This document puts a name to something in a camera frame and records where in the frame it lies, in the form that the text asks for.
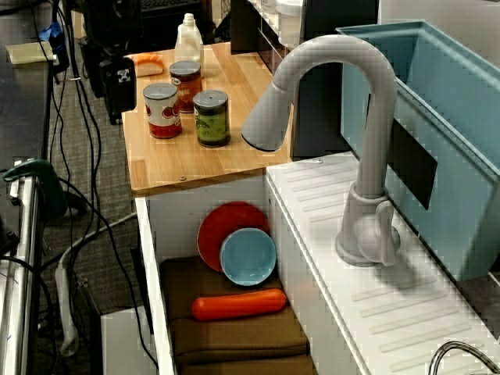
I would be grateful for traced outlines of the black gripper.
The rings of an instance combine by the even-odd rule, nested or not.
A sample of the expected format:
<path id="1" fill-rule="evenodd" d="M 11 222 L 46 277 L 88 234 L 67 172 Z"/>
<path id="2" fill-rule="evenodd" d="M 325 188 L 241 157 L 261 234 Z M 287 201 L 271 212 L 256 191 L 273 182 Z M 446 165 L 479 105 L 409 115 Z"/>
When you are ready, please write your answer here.
<path id="1" fill-rule="evenodd" d="M 136 72 L 134 62 L 128 57 L 104 59 L 98 65 L 102 80 L 105 107 L 110 120 L 119 120 L 120 114 L 136 108 Z M 117 89 L 131 92 L 121 92 L 119 95 L 119 111 L 109 95 Z"/>

